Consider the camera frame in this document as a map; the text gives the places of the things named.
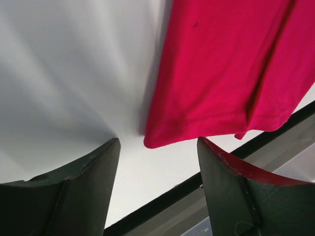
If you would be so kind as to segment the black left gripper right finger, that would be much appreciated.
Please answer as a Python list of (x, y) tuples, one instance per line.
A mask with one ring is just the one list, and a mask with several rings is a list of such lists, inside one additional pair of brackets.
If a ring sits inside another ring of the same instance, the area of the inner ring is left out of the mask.
[(197, 152), (213, 235), (314, 235), (313, 183), (263, 170), (204, 137)]

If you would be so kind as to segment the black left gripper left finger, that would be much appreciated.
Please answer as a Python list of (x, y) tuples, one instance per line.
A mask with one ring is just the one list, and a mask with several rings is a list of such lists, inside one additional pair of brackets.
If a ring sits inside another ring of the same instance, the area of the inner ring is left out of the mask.
[(55, 170), (1, 184), (1, 235), (103, 235), (120, 150), (113, 138)]

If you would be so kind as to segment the red t-shirt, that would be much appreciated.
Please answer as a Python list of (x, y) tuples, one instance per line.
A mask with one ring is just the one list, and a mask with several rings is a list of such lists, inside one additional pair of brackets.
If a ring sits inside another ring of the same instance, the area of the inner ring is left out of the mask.
[(144, 145), (275, 131), (314, 82), (314, 1), (175, 0)]

